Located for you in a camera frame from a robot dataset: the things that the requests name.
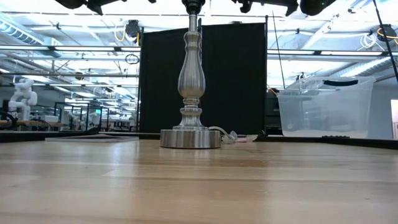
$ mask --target ceiling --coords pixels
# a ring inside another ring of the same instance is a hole
[[[398,26],[394,0],[378,0],[379,11],[385,24]],[[203,6],[199,17],[203,25],[228,24],[233,21],[264,22],[265,16],[270,16],[268,46],[269,49],[298,50],[351,50],[380,51],[387,45],[379,40],[366,39],[366,34],[372,29],[377,31],[379,22],[374,5],[370,0],[337,0],[317,16],[308,17],[301,12],[295,12],[285,17],[285,7],[260,5],[254,3],[247,14],[240,13],[240,5],[230,0],[209,1]],[[103,6],[103,16],[99,16],[85,6],[70,10],[54,0],[0,0],[0,21],[8,21],[45,45],[94,45],[94,46],[135,46],[133,40],[123,36],[123,29],[130,19],[137,19],[145,32],[177,29],[187,26],[187,13],[180,1],[158,1],[151,4],[146,0],[128,0],[114,2]],[[0,44],[25,44],[10,35],[0,32]],[[394,41],[390,42],[392,50],[398,50]],[[85,83],[102,83],[122,85],[138,83],[135,77],[139,64],[130,65],[124,61],[127,52],[64,52],[52,65],[52,56],[38,54],[33,51],[12,51],[30,62],[40,65],[28,65],[9,56],[0,55],[0,67],[10,72],[46,73],[46,69],[54,69],[59,73],[76,73],[103,76],[103,78],[85,77]],[[278,57],[269,57],[268,84],[271,87],[282,88],[295,81],[302,73],[311,76],[329,76],[339,70],[357,63],[372,62],[374,57],[312,57],[303,55],[282,57],[282,69]],[[105,78],[108,74],[119,77]],[[74,77],[50,77],[51,82],[78,83]],[[79,91],[109,97],[100,88],[78,87]],[[77,91],[77,88],[63,88],[65,94]],[[112,88],[113,97],[131,100],[136,99],[137,88]]]

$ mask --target lamp base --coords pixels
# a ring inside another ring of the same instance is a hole
[[[213,149],[221,147],[219,131],[161,130],[160,146],[176,149]]]

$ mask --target clear plastic container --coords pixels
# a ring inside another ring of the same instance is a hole
[[[316,77],[291,84],[277,95],[284,136],[366,138],[374,81]]]

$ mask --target metal lamp stand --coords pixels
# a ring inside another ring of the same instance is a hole
[[[199,98],[206,83],[200,63],[201,34],[197,31],[197,16],[205,0],[183,0],[189,13],[189,30],[184,35],[185,60],[178,78],[178,92],[183,97],[181,123],[171,130],[160,131],[160,146],[186,149],[209,149],[221,146],[219,131],[210,131],[200,122]]]

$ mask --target black backdrop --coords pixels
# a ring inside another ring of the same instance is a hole
[[[145,34],[140,69],[142,133],[171,129],[181,120],[178,76],[187,29]],[[266,56],[264,24],[203,26],[202,67],[206,92],[201,121],[238,134],[264,127]]]

